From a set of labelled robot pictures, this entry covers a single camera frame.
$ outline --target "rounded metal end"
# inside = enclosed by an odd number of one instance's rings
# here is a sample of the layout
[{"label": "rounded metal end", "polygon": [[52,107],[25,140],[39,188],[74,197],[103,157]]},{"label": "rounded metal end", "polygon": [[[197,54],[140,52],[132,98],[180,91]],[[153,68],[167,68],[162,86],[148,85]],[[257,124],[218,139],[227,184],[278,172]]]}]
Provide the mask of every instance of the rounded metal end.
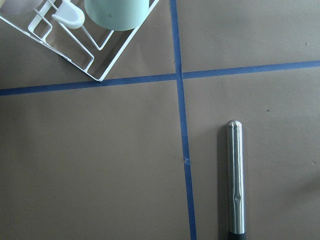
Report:
[{"label": "rounded metal end", "polygon": [[227,122],[226,124],[228,127],[233,127],[233,128],[241,128],[242,127],[242,123],[239,122],[238,120],[230,120]]}]

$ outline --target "white plastic cup holder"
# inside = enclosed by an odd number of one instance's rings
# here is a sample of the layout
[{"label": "white plastic cup holder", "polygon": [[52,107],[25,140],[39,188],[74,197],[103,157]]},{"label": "white plastic cup holder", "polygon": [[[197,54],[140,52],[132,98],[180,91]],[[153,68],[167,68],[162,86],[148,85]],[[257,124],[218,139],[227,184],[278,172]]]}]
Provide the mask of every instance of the white plastic cup holder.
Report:
[{"label": "white plastic cup holder", "polygon": [[39,7],[44,0],[0,0],[0,12],[9,15],[26,14]]},{"label": "white plastic cup holder", "polygon": [[62,4],[52,18],[70,29],[78,29],[85,22],[84,12],[70,0],[62,0]]}]

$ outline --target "white plastic piece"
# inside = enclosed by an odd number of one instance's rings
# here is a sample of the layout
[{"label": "white plastic piece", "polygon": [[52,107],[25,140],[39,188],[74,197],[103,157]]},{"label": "white plastic piece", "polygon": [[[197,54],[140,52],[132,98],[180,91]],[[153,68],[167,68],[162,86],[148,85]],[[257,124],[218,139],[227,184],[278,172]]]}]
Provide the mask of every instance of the white plastic piece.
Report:
[{"label": "white plastic piece", "polygon": [[52,18],[70,29],[78,29],[85,22],[84,12],[70,0],[62,0],[62,4]]}]

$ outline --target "brown surface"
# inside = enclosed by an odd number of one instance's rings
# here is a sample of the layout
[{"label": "brown surface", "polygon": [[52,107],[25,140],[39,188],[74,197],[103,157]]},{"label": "brown surface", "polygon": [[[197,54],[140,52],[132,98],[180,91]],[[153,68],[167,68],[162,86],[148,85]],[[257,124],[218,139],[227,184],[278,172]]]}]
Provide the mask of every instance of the brown surface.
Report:
[{"label": "brown surface", "polygon": [[189,238],[175,81],[0,100],[0,239]]},{"label": "brown surface", "polygon": [[177,0],[184,72],[319,60],[317,0]]},{"label": "brown surface", "polygon": [[226,239],[225,124],[244,128],[248,239],[317,239],[320,68],[184,81],[197,236]]}]

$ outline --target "wire rack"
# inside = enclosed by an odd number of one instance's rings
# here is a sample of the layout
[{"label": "wire rack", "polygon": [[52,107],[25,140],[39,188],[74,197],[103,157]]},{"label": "wire rack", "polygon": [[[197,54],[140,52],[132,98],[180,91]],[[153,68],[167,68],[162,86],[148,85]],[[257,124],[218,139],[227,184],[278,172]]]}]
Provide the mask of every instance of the wire rack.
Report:
[{"label": "wire rack", "polygon": [[[96,81],[103,81],[140,26],[127,31],[113,31],[94,23],[84,10],[83,0],[72,0],[85,13],[79,29],[70,29],[54,21],[62,0],[44,0],[33,12],[13,16],[0,12],[0,19],[43,46],[65,58]],[[149,12],[159,0],[150,1]]]}]

